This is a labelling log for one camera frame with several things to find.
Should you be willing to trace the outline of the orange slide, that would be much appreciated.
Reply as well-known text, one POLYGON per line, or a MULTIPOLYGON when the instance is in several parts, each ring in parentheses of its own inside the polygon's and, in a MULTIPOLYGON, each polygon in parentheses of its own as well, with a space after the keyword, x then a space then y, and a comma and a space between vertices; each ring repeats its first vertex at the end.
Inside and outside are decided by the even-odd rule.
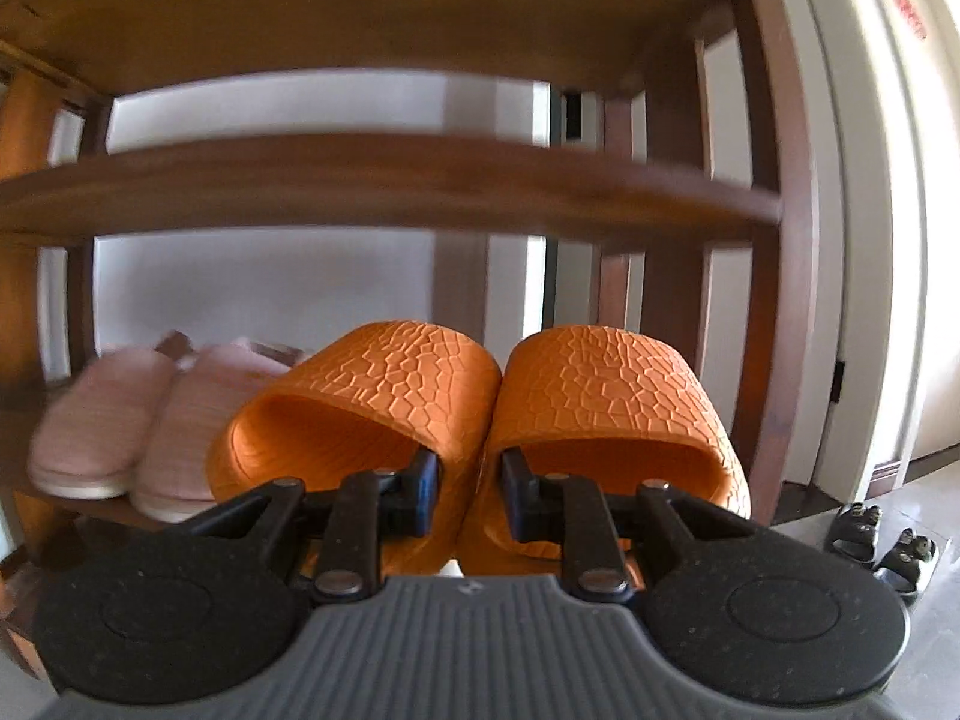
POLYGON ((400 472, 438 455, 430 533, 382 546, 382 572, 436 574, 454 557, 500 390, 494 357, 434 323, 366 323, 293 367, 239 408, 206 456, 224 502, 275 478, 327 491, 353 473, 400 472))
POLYGON ((509 531, 500 484, 509 449, 521 450, 536 475, 585 476, 622 496, 662 479, 752 515, 742 465, 697 376, 679 351, 638 333, 568 325, 512 350, 455 548, 469 577, 560 569, 556 544, 519 543, 509 531))

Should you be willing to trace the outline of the pink plush slipper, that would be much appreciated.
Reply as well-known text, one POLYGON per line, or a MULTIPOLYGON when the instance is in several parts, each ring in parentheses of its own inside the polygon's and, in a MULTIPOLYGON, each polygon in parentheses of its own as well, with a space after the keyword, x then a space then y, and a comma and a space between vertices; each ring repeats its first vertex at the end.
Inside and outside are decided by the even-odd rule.
POLYGON ((172 385, 133 473, 130 502, 153 520, 184 522, 215 504, 206 454, 231 418, 302 360, 304 351, 238 338, 205 346, 172 385))
POLYGON ((64 499, 127 494, 149 429, 190 353, 189 337, 171 332, 155 346, 122 346, 91 361, 32 434, 32 486, 64 499))

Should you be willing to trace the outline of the dark slipper far left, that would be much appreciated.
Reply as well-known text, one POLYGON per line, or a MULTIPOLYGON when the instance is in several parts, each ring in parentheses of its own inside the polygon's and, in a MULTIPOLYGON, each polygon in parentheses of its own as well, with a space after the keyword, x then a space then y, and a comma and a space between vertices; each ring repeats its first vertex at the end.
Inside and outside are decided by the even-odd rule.
POLYGON ((866 502, 844 505, 828 527, 823 549, 858 566, 872 566, 877 554, 880 522, 882 509, 878 505, 866 502))

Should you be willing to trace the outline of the dark slipper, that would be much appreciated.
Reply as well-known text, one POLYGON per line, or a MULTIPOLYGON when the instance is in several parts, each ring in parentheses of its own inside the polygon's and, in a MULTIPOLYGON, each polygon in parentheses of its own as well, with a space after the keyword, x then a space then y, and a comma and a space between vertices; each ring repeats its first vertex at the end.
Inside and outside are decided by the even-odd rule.
POLYGON ((905 528, 893 546, 878 561, 874 577, 913 606, 928 589, 939 561, 939 548, 934 539, 905 528))
POLYGON ((877 554, 880 522, 882 509, 878 505, 866 502, 844 505, 828 527, 823 549, 858 566, 872 566, 877 554))

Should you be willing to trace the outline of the dark slipper far right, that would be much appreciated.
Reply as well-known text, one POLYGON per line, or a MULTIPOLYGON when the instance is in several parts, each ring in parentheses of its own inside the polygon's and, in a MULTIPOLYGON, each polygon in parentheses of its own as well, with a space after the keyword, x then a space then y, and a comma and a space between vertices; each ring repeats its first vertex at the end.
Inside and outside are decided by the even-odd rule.
POLYGON ((905 528, 893 546, 878 561, 874 577, 913 606, 928 589, 939 561, 939 548, 934 539, 905 528))

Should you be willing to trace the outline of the brown wooden shoe rack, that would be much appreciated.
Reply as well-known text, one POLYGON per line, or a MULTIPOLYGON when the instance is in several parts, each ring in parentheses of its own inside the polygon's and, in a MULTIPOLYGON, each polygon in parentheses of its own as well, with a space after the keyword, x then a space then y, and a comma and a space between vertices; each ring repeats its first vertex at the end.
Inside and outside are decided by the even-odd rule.
POLYGON ((31 283, 68 254, 68 344, 93 349, 93 244, 206 227, 438 227, 602 250, 601 320, 649 250, 658 293, 693 255, 754 251, 732 442, 770 520, 814 316, 811 149, 782 0, 2 0, 2 434, 25 463, 46 393, 31 283), (293 70, 465 71, 601 99, 601 148, 308 133, 112 156, 116 99, 293 70))

